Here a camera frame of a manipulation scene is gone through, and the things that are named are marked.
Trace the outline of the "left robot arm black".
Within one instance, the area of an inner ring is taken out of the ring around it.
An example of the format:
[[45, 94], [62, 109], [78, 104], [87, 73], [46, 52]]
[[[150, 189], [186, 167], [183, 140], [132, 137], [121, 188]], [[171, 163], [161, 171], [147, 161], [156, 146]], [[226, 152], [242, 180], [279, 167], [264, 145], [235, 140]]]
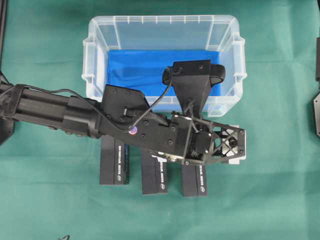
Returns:
[[242, 128], [173, 113], [152, 112], [141, 91], [107, 85], [102, 102], [75, 92], [49, 91], [24, 84], [0, 85], [0, 140], [15, 122], [98, 139], [110, 136], [146, 149], [153, 157], [182, 165], [238, 164], [246, 158]]

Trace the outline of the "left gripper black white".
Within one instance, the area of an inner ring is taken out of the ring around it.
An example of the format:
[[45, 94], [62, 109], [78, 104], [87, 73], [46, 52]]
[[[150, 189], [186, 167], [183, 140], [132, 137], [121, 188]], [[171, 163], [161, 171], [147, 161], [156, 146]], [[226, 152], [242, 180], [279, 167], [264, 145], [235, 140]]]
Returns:
[[246, 131], [239, 125], [227, 125], [173, 112], [171, 119], [162, 114], [149, 112], [148, 120], [154, 120], [162, 127], [168, 127], [177, 137], [166, 140], [175, 152], [151, 150], [153, 156], [181, 165], [208, 165], [227, 163], [239, 165], [247, 158]]

